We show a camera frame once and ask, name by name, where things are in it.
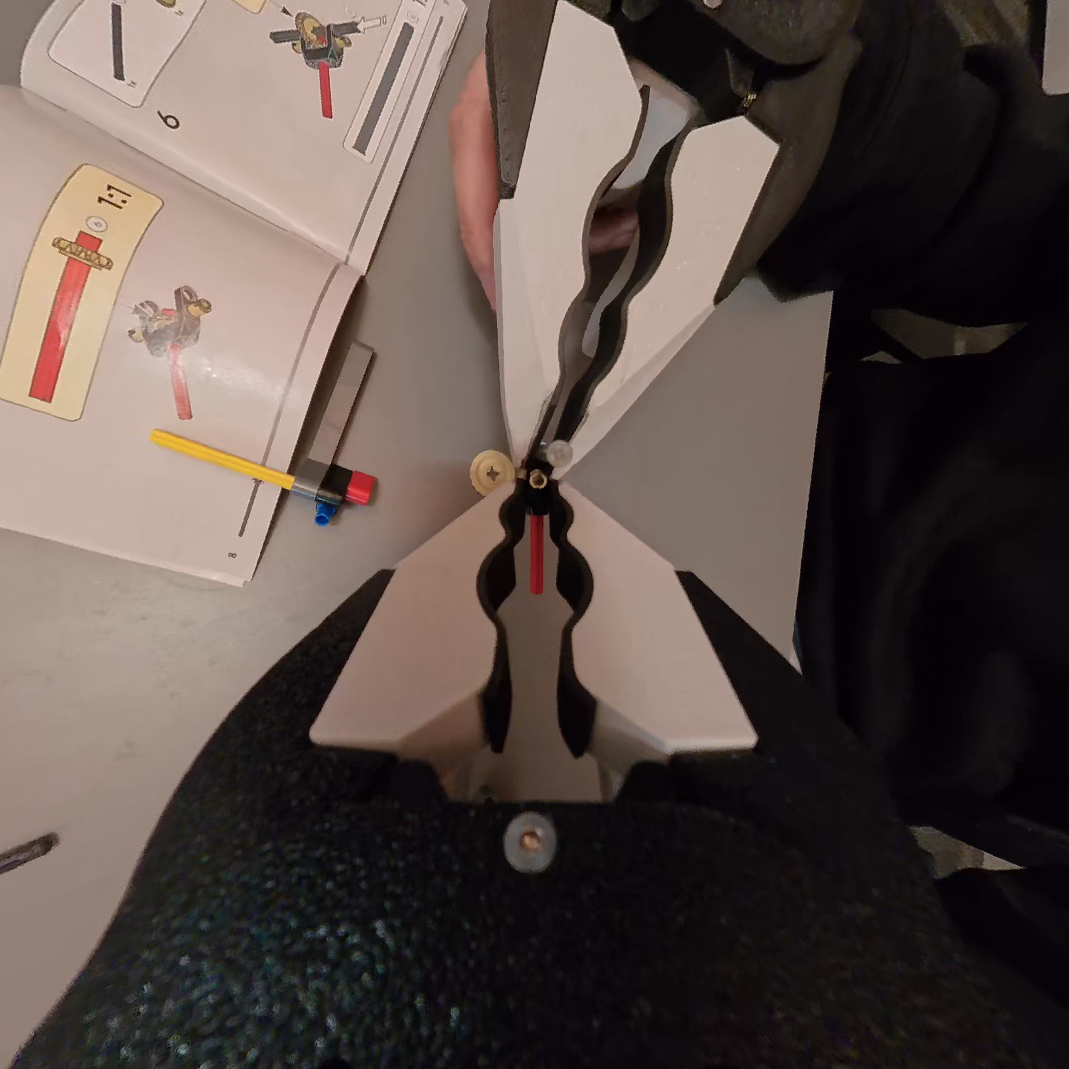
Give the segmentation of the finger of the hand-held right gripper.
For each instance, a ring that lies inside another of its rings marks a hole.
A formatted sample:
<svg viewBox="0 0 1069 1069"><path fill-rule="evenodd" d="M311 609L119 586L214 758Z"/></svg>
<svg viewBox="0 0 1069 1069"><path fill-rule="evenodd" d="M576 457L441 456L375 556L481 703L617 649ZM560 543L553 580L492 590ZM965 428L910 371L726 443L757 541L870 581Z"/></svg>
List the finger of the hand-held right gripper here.
<svg viewBox="0 0 1069 1069"><path fill-rule="evenodd" d="M515 464L554 408L562 339L590 283L592 216L646 109L610 24L571 2L492 2L498 361Z"/></svg>
<svg viewBox="0 0 1069 1069"><path fill-rule="evenodd" d="M747 119L688 124L655 155L638 198L628 274L613 283L595 352L554 437L580 461L635 404L718 301L778 144Z"/></svg>

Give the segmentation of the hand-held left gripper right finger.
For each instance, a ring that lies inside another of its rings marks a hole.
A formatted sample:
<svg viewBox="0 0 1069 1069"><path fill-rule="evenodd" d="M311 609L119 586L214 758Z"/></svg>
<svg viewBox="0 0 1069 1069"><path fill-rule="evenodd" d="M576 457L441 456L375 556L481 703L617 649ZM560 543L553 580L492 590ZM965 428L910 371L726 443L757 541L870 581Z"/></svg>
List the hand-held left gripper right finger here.
<svg viewBox="0 0 1069 1069"><path fill-rule="evenodd" d="M558 725L568 752L595 763L602 797L636 764L752 752L757 732L673 566L562 483L549 534L571 611Z"/></svg>

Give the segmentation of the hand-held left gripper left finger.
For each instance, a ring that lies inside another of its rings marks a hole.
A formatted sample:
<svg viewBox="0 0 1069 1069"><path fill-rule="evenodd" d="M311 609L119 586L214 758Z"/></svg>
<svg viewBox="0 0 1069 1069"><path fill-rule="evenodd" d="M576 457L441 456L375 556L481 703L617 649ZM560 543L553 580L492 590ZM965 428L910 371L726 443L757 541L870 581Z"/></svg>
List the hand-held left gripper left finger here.
<svg viewBox="0 0 1069 1069"><path fill-rule="evenodd" d="M528 505L518 483L476 503L396 566L310 729L317 746L434 769L452 796L502 752L512 680L501 607Z"/></svg>

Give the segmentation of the black lego assembly red axle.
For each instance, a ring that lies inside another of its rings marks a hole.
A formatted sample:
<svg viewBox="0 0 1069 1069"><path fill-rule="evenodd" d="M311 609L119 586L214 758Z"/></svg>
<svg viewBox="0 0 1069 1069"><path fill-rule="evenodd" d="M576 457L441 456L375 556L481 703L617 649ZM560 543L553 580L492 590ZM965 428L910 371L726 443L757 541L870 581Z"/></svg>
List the black lego assembly red axle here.
<svg viewBox="0 0 1069 1069"><path fill-rule="evenodd" d="M544 590L544 542L546 517L553 508L552 470L542 462L525 469L524 495L529 516L529 589L531 595Z"/></svg>

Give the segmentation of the person's right forearm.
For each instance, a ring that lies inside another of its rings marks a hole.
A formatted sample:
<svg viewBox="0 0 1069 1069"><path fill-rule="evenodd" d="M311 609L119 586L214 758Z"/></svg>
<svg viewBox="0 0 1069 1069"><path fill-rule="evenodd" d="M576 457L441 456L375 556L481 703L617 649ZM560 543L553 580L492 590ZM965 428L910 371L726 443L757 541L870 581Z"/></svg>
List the person's right forearm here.
<svg viewBox="0 0 1069 1069"><path fill-rule="evenodd" d="M759 272L963 326L1067 313L1067 99L936 2L865 2L831 145Z"/></svg>

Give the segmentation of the grey lego beam yellow axle assembly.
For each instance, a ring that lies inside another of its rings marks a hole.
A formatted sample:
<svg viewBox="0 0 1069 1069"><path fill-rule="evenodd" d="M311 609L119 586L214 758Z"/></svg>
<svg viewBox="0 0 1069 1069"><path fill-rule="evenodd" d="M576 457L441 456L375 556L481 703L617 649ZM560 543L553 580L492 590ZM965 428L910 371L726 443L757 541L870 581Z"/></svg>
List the grey lego beam yellow axle assembly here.
<svg viewBox="0 0 1069 1069"><path fill-rule="evenodd" d="M374 357L374 351L360 342L350 345L339 367L326 408L317 421L310 451L294 472L283 472L162 430L154 430L150 439L185 458L192 458L228 472L241 474L257 486L282 489L291 496L314 503L314 523L317 527L325 528L343 508L366 507L370 503L379 484L374 475L344 467L338 462L342 440L348 431Z"/></svg>

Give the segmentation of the lego instruction booklet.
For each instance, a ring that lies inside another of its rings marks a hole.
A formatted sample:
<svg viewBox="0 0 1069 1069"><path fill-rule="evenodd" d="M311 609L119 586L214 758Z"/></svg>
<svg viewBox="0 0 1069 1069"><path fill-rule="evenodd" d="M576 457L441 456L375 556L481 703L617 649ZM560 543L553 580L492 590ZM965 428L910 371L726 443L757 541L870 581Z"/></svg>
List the lego instruction booklet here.
<svg viewBox="0 0 1069 1069"><path fill-rule="evenodd" d="M244 585L464 2L46 2L2 86L1 526Z"/></svg>

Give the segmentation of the black lego pin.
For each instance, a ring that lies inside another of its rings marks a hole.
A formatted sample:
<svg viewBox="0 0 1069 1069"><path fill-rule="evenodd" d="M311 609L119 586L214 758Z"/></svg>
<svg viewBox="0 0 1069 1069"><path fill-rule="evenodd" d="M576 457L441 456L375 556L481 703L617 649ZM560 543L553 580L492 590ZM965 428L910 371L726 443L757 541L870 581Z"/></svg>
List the black lego pin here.
<svg viewBox="0 0 1069 1069"><path fill-rule="evenodd" d="M48 833L24 845L2 851L0 857L1 876L6 876L9 872L30 864L30 862L42 859L53 851L59 842L60 837L57 833Z"/></svg>

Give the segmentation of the person's right hand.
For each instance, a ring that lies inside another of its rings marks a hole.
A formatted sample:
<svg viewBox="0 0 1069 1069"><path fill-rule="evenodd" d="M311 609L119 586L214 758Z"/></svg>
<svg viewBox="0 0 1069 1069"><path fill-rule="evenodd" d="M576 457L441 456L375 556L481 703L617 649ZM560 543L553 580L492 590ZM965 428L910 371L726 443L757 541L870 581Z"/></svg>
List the person's right hand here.
<svg viewBox="0 0 1069 1069"><path fill-rule="evenodd" d="M494 222L499 201L487 60L475 56L448 120L461 243L489 305L497 309Z"/></svg>

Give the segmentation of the person's black clothing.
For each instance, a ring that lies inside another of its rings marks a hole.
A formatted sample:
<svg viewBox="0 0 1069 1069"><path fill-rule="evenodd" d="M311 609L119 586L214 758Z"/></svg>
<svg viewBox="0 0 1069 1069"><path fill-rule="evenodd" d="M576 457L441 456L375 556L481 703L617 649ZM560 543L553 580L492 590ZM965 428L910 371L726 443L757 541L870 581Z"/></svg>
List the person's black clothing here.
<svg viewBox="0 0 1069 1069"><path fill-rule="evenodd" d="M983 354L823 390L797 628L890 791L1067 836L1067 294Z"/></svg>

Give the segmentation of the black chair base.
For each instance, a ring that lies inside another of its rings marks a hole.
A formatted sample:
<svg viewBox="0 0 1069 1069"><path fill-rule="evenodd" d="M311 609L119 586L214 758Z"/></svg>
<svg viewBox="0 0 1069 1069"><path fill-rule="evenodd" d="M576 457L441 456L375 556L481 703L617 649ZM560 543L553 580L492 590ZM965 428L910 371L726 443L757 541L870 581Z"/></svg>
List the black chair base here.
<svg viewBox="0 0 1069 1069"><path fill-rule="evenodd" d="M1021 992L1068 1007L1067 832L960 792L900 795L905 823L1008 862L938 878L940 898L969 945Z"/></svg>

